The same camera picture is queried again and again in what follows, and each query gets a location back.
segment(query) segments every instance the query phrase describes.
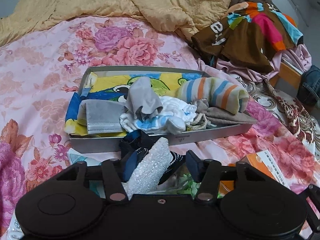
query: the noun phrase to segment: black disc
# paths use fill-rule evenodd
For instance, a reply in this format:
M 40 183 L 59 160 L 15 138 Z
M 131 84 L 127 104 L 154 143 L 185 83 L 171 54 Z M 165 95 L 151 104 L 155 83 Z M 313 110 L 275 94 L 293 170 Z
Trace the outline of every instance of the black disc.
M 16 206 L 21 229 L 42 237 L 84 231 L 102 212 L 102 200 L 73 181 L 52 181 L 24 195 Z
M 234 189 L 222 198 L 220 209 L 238 231 L 266 239 L 299 233 L 307 217 L 305 201 L 267 182 Z

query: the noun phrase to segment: jeans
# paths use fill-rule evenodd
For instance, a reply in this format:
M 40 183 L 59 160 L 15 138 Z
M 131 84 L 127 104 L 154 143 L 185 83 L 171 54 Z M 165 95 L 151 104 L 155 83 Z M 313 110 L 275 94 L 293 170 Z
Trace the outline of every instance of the jeans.
M 312 65 L 301 76 L 297 99 L 307 106 L 320 106 L 320 69 Z

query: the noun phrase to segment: rope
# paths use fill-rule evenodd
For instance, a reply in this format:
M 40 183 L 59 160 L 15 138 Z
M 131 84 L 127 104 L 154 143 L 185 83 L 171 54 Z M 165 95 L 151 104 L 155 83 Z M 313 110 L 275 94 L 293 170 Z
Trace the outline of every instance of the rope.
M 205 114 L 201 113 L 196 116 L 193 122 L 187 124 L 186 127 L 188 127 L 191 131 L 198 131 L 206 129 L 207 125 L 210 123 L 211 122 L 207 119 Z

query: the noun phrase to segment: floral pattern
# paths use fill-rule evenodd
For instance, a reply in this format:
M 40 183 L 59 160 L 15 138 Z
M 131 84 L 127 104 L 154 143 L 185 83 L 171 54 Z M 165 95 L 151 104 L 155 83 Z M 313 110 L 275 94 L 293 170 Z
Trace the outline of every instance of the floral pattern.
M 129 18 L 99 17 L 64 21 L 1 47 L 1 234 L 23 194 L 69 165 L 64 118 L 87 67 L 132 64 L 197 70 L 193 53 L 174 33 L 164 35 Z
M 23 194 L 70 165 L 64 117 L 72 92 L 78 90 L 88 67 L 157 65 L 203 70 L 239 84 L 195 57 L 196 52 L 176 34 L 158 33 L 147 23 L 125 17 L 63 21 L 1 47 L 1 232 Z M 302 143 L 253 99 L 247 110 L 258 119 L 247 133 L 171 149 L 180 154 L 191 149 L 200 158 L 213 158 L 223 165 L 268 149 L 289 186 L 318 185 L 319 163 Z

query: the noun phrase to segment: gray face mask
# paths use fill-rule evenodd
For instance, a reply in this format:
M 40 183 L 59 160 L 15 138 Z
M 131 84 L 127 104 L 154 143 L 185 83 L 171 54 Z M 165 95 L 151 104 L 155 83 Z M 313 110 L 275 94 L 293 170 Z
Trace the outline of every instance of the gray face mask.
M 88 134 L 122 132 L 119 117 L 125 111 L 124 103 L 88 99 L 81 102 L 77 120 L 87 126 Z

